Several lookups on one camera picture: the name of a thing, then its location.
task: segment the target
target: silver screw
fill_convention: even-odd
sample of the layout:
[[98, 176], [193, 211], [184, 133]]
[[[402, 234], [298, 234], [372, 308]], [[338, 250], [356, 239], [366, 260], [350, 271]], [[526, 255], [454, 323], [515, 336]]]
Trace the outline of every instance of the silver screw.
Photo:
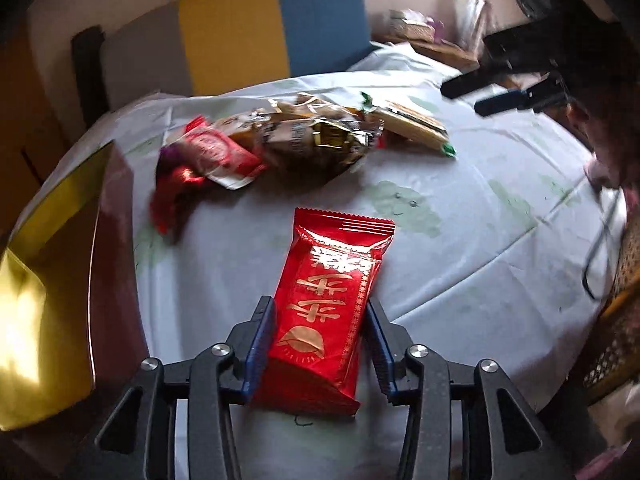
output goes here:
[[231, 352], [231, 346], [226, 343], [216, 343], [211, 347], [211, 353], [213, 355], [217, 355], [218, 357], [222, 357]]
[[144, 361], [140, 363], [140, 368], [142, 368], [145, 372], [150, 372], [151, 370], [155, 370], [156, 368], [158, 368], [158, 359], [147, 357]]
[[487, 372], [488, 374], [492, 374], [498, 371], [498, 363], [492, 359], [484, 359], [480, 362], [480, 367], [482, 370]]
[[409, 354], [413, 357], [424, 357], [429, 353], [429, 349], [425, 345], [413, 345], [409, 348]]

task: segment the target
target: red snack package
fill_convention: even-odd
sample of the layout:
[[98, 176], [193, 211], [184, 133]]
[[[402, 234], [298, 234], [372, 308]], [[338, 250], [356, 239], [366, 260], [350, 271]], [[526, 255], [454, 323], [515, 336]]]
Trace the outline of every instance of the red snack package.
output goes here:
[[358, 330], [394, 230], [391, 220], [296, 209], [259, 404], [355, 414]]
[[246, 186], [265, 168], [257, 156], [202, 116], [187, 124], [174, 142], [188, 166], [227, 189]]

